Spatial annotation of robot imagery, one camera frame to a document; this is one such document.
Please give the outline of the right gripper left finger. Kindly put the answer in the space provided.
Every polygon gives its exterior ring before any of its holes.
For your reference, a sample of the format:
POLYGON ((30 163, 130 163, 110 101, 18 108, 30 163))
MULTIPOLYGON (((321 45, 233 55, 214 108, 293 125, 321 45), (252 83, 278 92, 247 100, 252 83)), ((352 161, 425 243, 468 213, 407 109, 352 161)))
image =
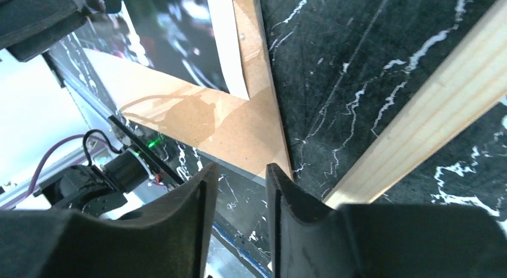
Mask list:
POLYGON ((203 277, 219 167, 117 220, 75 210, 3 210, 2 277, 203 277))

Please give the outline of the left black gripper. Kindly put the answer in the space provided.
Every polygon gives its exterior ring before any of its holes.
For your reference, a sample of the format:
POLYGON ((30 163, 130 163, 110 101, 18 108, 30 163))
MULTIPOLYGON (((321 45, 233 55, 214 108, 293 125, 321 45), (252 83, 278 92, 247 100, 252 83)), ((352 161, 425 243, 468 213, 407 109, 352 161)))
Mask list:
POLYGON ((1 49, 28 62, 95 14, 115 14, 123 0, 1 0, 1 49))

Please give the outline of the brown cardboard backing board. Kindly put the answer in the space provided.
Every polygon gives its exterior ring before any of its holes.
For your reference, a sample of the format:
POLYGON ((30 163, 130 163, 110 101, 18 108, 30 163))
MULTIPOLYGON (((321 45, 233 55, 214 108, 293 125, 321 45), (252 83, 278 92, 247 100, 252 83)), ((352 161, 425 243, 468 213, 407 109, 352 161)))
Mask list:
POLYGON ((85 54, 123 116, 249 173, 276 163, 292 173, 259 0, 233 0, 249 100, 86 49, 85 54))

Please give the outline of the light wooden picture frame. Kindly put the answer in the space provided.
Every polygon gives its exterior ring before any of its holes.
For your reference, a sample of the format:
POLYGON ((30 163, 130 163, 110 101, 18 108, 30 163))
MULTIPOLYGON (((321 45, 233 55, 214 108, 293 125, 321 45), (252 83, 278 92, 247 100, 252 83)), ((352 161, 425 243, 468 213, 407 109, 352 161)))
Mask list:
POLYGON ((497 0, 325 197, 370 203, 506 94, 506 0, 497 0))

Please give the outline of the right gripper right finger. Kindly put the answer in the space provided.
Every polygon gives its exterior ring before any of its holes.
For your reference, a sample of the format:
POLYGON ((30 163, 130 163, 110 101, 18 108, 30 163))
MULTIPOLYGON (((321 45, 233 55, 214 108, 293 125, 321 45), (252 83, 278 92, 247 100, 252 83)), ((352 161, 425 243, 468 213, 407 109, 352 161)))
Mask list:
POLYGON ((506 237, 482 208, 333 209, 266 167, 273 277, 505 277, 506 237))

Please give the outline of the printed street photo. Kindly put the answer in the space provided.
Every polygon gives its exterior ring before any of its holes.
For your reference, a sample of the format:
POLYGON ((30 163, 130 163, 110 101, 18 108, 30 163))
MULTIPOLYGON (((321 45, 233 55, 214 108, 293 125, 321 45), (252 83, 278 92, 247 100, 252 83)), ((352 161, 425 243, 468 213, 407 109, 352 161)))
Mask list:
POLYGON ((117 56, 200 87, 249 99, 232 0, 104 0, 75 36, 117 56))

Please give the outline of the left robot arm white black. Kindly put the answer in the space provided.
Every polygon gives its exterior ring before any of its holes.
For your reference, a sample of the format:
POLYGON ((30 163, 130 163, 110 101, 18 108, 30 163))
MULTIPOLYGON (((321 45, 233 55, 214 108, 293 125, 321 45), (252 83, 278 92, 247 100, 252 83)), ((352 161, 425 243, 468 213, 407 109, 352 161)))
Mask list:
POLYGON ((1 47, 18 62, 41 56, 63 88, 73 90, 108 122, 121 142, 116 148, 104 131, 91 129, 80 140, 80 164, 40 178, 39 163, 24 193, 1 204, 12 209, 30 196, 43 195, 54 209, 79 209, 100 216, 126 203, 124 195, 154 177, 154 157, 124 125, 75 31, 98 15, 121 11, 123 0, 1 0, 1 47))

